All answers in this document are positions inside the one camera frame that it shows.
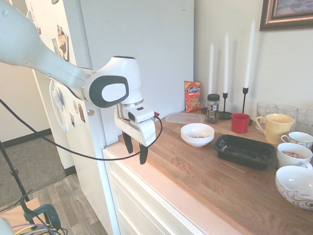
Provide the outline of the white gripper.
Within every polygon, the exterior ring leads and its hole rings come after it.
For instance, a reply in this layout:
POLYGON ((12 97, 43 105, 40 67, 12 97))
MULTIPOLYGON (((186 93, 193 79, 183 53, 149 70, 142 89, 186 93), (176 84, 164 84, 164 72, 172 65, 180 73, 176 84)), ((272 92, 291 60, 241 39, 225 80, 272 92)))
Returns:
POLYGON ((132 138, 140 143, 141 165, 147 160, 149 150, 147 146, 156 139, 154 116, 154 111, 146 104, 131 106, 117 104, 114 112, 115 124, 123 131, 122 135, 128 153, 133 153, 132 138))

